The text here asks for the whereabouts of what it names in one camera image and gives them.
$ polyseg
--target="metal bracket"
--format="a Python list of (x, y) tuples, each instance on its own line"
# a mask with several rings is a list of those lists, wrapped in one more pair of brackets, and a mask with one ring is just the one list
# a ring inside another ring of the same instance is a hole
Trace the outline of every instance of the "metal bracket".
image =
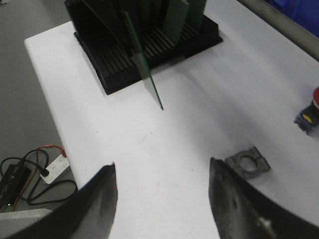
[[(255, 164), (254, 170), (249, 170), (242, 166), (244, 159), (249, 159)], [(225, 162), (231, 167), (237, 174), (244, 179), (252, 179), (260, 176), (262, 173), (271, 169), (266, 159), (261, 155), (256, 147), (253, 147), (246, 151), (241, 151), (234, 156), (225, 159)]]

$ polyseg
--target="gray metal part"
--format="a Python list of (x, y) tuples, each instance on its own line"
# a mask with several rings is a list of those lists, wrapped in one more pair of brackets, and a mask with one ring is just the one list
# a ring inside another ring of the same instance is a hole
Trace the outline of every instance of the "gray metal part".
[(264, 0), (238, 0), (286, 38), (319, 61), (319, 38), (266, 3)]
[[(256, 170), (248, 171), (241, 166), (242, 158), (250, 158), (256, 164)], [(261, 155), (256, 147), (241, 151), (234, 156), (225, 159), (225, 162), (241, 177), (252, 179), (271, 169), (266, 159)]]
[(0, 214), (0, 238), (8, 237), (51, 213), (49, 209), (34, 209)]

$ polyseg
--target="white table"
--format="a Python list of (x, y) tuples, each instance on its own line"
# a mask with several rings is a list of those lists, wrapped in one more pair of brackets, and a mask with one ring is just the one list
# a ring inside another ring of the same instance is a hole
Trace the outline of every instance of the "white table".
[(210, 157), (255, 145), (272, 171), (250, 181), (319, 225), (319, 134), (294, 123), (319, 64), (235, 0), (208, 1), (224, 42), (153, 71), (161, 111), (138, 82), (106, 96), (72, 23), (25, 41), (79, 187), (115, 162), (111, 239), (218, 238)]

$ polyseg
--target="black pcb rack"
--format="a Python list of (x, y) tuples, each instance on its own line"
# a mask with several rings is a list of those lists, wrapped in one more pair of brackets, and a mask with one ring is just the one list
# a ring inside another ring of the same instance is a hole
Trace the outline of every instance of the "black pcb rack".
[[(81, 0), (66, 0), (65, 5), (76, 30), (75, 36), (108, 95), (141, 80), (127, 51), (85, 3)], [(186, 23), (177, 45), (156, 26), (150, 27), (140, 40), (150, 68), (178, 56), (191, 57), (222, 42), (218, 24), (206, 16), (199, 32)]]

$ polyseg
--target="power adapter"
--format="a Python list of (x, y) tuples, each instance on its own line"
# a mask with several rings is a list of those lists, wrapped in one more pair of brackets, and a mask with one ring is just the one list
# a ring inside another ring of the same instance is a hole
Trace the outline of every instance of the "power adapter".
[(10, 164), (0, 181), (0, 205), (12, 205), (25, 185), (31, 170), (25, 166)]

